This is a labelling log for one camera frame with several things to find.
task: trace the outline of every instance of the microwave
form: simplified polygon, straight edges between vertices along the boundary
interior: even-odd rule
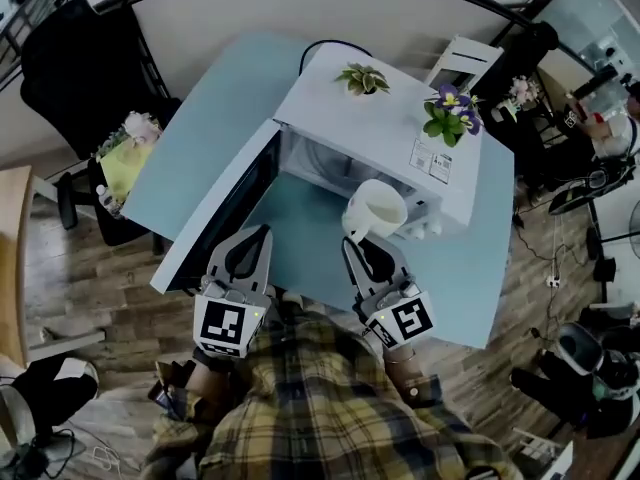
[[[353,96],[335,78],[348,63],[383,73],[390,93]],[[434,236],[464,231],[475,200],[482,132],[454,148],[429,138],[424,101],[436,91],[345,45],[316,51],[271,119],[240,149],[205,196],[151,280],[164,293],[200,286],[215,246],[238,231],[280,172],[345,198],[376,178],[404,198],[407,222],[397,234],[413,238],[423,226]]]

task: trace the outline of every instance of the mug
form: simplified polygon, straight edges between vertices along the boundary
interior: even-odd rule
[[[357,244],[369,232],[386,238],[406,220],[407,205],[396,189],[379,180],[367,180],[349,199],[342,229]]]

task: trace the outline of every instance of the light blue tabletop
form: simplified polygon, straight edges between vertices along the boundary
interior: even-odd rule
[[[175,240],[229,160],[273,115],[297,77],[307,45],[262,33],[232,43],[164,132],[129,196],[127,216]],[[424,242],[391,238],[419,286],[429,292],[436,337],[486,346],[506,268],[512,197],[513,155],[485,135],[467,231]],[[290,174],[276,178],[247,222],[266,223],[273,230],[271,283],[351,308],[355,288],[340,252],[345,204],[340,196]]]

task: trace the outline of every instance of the microwave door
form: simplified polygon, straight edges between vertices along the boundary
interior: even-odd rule
[[[220,174],[151,279],[160,293],[200,287],[213,249],[236,233],[278,175],[280,125],[265,121]]]

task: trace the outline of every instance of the wristwatch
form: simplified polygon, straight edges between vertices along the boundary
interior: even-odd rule
[[[205,365],[212,372],[229,373],[235,368],[231,359],[210,357],[200,347],[193,349],[193,359]]]

